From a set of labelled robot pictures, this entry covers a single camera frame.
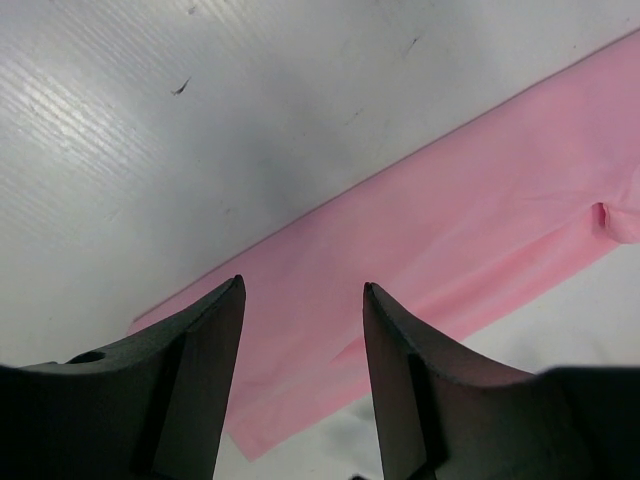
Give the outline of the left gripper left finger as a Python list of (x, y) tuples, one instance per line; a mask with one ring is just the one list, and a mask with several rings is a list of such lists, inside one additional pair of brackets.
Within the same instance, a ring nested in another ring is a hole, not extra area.
[(133, 335), (1, 370), (5, 479), (210, 479), (243, 326), (235, 276)]

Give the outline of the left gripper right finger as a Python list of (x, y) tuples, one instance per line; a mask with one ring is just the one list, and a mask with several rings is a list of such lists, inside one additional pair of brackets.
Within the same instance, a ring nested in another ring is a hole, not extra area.
[(385, 478), (638, 477), (637, 368), (524, 372), (424, 323), (374, 283), (363, 325)]

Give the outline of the pink t-shirt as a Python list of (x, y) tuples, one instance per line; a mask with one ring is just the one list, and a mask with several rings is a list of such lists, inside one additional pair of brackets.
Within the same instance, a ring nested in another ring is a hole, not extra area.
[(462, 340), (638, 240), (631, 34), (244, 251), (131, 331), (243, 277), (225, 425), (252, 460), (368, 392), (366, 283)]

